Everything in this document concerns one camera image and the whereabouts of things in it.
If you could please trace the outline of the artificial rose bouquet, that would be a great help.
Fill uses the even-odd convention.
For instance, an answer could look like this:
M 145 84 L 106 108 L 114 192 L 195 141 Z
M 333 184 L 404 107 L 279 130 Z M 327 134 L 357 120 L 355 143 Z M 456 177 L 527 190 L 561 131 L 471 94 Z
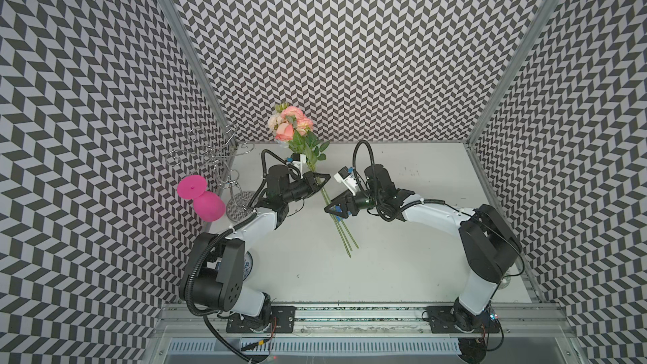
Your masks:
M 288 103 L 277 104 L 268 120 L 268 128 L 276 141 L 287 146 L 292 153 L 302 153 L 307 157 L 308 171 L 317 172 L 317 163 L 326 160 L 325 151 L 330 141 L 318 138 L 314 132 L 313 121 L 298 107 Z M 357 241 L 343 223 L 342 218 L 329 215 L 334 222 L 340 239 L 349 258 L 354 249 L 359 249 Z

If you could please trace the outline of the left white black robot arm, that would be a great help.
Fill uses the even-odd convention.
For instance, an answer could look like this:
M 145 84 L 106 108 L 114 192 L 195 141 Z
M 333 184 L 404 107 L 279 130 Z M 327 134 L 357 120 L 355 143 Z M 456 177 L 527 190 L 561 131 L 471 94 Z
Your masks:
M 331 175 L 302 175 L 286 164 L 265 172 L 251 202 L 251 215 L 219 234 L 200 234 L 190 251 L 180 281 L 180 298 L 191 314 L 206 318 L 229 312 L 262 331 L 271 323 L 271 297 L 244 285 L 248 249 L 285 221 L 289 205 L 320 192 Z

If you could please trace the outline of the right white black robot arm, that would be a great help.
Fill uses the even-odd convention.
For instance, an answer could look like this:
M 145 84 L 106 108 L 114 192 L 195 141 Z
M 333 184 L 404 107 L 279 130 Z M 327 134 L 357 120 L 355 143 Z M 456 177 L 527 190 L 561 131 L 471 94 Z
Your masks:
M 505 219 L 488 204 L 475 209 L 452 207 L 443 200 L 399 189 L 381 164 L 367 168 L 365 175 L 367 182 L 362 183 L 353 168 L 340 169 L 334 179 L 345 191 L 331 200 L 325 212 L 346 219 L 374 209 L 386 222 L 416 222 L 457 236 L 470 273 L 449 309 L 450 322 L 462 333 L 481 329 L 493 296 L 522 254 L 518 237 Z

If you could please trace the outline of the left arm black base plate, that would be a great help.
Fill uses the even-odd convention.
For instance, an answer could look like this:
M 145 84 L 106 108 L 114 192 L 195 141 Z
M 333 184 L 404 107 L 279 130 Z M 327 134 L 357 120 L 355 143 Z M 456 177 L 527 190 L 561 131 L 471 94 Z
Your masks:
M 291 334 L 294 330 L 296 307 L 272 305 L 269 312 L 257 317 L 235 313 L 227 320 L 228 334 Z

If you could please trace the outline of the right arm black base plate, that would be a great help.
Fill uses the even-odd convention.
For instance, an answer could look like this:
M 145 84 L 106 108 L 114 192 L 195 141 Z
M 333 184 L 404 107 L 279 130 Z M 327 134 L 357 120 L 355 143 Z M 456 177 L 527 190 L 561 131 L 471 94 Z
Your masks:
M 479 315 L 455 306 L 428 306 L 421 318 L 426 321 L 433 334 L 497 334 L 501 330 L 496 313 L 486 308 Z

